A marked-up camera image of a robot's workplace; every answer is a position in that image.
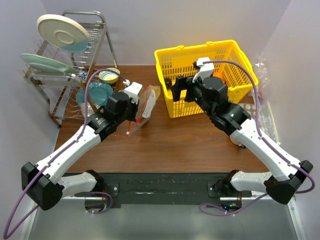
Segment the orange fruit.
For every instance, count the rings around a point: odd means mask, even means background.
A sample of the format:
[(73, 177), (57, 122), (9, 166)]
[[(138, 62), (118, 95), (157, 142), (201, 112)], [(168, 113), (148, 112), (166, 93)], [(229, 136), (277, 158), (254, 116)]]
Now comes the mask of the orange fruit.
[(215, 72), (213, 75), (217, 78), (223, 79), (223, 75), (220, 72)]

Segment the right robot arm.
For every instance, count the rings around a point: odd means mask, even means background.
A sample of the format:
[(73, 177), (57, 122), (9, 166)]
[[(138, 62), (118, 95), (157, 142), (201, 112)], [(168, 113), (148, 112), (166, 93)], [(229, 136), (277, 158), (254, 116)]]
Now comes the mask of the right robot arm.
[(232, 170), (213, 189), (230, 197), (243, 191), (261, 192), (280, 204), (288, 204), (313, 165), (294, 158), (263, 133), (246, 110), (228, 100), (228, 87), (220, 78), (193, 80), (178, 76), (171, 87), (174, 101), (183, 90), (187, 102), (195, 102), (216, 128), (226, 133), (234, 144), (250, 150), (268, 168), (267, 172), (253, 173)]

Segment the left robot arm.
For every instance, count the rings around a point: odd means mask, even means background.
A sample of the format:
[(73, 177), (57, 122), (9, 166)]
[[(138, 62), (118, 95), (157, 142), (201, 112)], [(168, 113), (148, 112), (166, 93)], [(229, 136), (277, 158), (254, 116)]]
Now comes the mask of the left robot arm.
[(27, 162), (21, 168), (22, 190), (42, 210), (53, 208), (67, 194), (88, 192), (99, 196), (104, 184), (97, 173), (89, 170), (71, 178), (66, 171), (87, 151), (113, 134), (124, 121), (135, 121), (139, 94), (129, 90), (113, 93), (106, 105), (90, 115), (68, 141), (36, 164)]

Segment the clear zip top bag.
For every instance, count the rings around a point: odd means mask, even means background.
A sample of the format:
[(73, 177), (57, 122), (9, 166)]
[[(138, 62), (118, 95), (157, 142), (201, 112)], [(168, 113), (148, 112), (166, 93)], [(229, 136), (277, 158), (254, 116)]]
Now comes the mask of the clear zip top bag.
[(131, 121), (128, 125), (126, 134), (132, 135), (136, 130), (146, 124), (150, 118), (156, 102), (160, 96), (161, 87), (149, 85), (139, 94), (139, 104), (135, 116), (136, 121)]

